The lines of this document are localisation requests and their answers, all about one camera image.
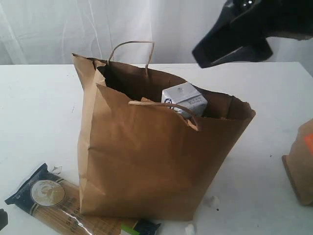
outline white curtain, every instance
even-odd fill
[[[71,53],[107,59],[129,40],[156,43],[152,63],[194,63],[191,50],[225,0],[0,0],[0,64],[70,64]],[[269,39],[270,61],[299,61],[313,74],[313,41]],[[149,45],[114,60],[145,63]]]

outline spaghetti package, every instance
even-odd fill
[[[17,205],[64,235],[119,235],[121,228],[140,235],[154,235],[159,227],[146,220],[81,215],[78,187],[48,172],[46,164],[5,202]]]

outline white tabletop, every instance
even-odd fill
[[[256,117],[229,153],[194,223],[200,235],[312,234],[313,208],[299,205],[281,156],[297,128],[313,118],[313,78],[299,63],[155,64],[198,87],[248,101]],[[63,166],[78,183],[76,144],[83,91],[73,65],[0,66],[0,209],[9,214],[5,235],[56,234],[4,199],[38,166]],[[187,222],[164,221],[160,235],[181,235]]]

